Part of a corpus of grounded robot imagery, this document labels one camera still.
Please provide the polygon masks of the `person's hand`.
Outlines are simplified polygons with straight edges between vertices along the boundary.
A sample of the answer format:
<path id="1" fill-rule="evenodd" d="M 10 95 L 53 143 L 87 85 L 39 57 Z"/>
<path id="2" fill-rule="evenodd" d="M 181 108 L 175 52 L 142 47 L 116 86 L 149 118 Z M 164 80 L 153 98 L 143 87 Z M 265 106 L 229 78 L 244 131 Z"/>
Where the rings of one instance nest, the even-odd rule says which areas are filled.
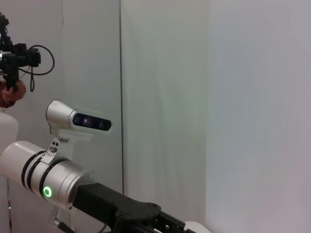
<path id="1" fill-rule="evenodd" d="M 7 90 L 5 80 L 0 82 L 0 106 L 2 108 L 12 107 L 16 101 L 21 100 L 24 97 L 26 87 L 22 80 L 17 82 L 17 87 L 18 91 L 14 93 L 12 88 Z"/>

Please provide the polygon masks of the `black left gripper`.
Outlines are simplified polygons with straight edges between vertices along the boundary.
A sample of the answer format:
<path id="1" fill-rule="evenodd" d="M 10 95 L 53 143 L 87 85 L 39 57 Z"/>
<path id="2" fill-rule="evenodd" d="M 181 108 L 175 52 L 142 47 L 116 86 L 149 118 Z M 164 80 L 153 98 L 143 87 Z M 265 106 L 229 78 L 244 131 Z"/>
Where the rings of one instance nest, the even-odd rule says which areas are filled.
<path id="1" fill-rule="evenodd" d="M 77 187 L 73 207 L 106 224 L 113 233 L 185 233 L 185 223 L 157 204 L 131 199 L 100 183 Z"/>

